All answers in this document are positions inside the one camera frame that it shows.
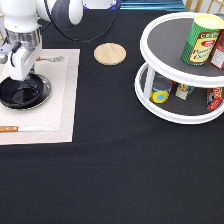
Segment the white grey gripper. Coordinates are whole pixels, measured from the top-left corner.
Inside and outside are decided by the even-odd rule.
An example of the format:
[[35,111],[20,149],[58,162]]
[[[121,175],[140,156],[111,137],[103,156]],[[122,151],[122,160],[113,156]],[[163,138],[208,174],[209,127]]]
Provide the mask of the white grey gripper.
[[24,80],[33,68],[37,57],[42,50],[42,43],[33,48],[19,47],[16,52],[12,46],[4,43],[0,47],[0,64],[7,64],[9,76],[13,80]]

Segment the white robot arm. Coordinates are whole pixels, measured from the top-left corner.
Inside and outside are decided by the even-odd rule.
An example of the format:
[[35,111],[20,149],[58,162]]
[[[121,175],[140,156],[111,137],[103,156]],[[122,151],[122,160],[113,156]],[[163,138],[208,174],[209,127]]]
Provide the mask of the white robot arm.
[[24,80],[42,50],[39,19],[69,29],[83,16],[82,0],[0,0],[10,51],[9,76]]

